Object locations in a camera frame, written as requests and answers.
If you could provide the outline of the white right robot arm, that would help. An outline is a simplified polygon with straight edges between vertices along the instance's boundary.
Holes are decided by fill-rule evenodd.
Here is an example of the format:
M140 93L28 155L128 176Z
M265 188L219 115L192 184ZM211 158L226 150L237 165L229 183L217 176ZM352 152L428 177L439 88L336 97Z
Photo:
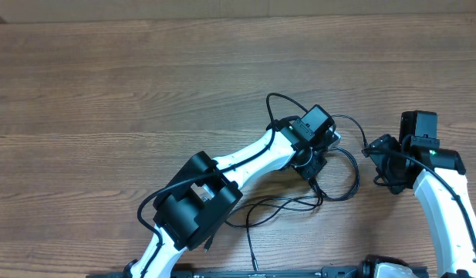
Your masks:
M376 165L375 185L413 191L430 230L440 277L476 277L476 215L466 168L437 137L437 114L402 113L398 137L385 134L363 149Z

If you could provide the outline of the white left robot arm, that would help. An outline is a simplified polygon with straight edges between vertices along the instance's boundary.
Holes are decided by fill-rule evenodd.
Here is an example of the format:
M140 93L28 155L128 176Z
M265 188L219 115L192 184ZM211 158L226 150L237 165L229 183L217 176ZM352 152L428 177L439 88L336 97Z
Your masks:
M242 188L292 165L313 163L314 148L334 135L335 122L315 105L303 117L273 120L253 144L226 156L193 155L166 187L142 203L156 210L154 234L142 257L125 266L124 277L169 277L182 254L214 235L238 204Z

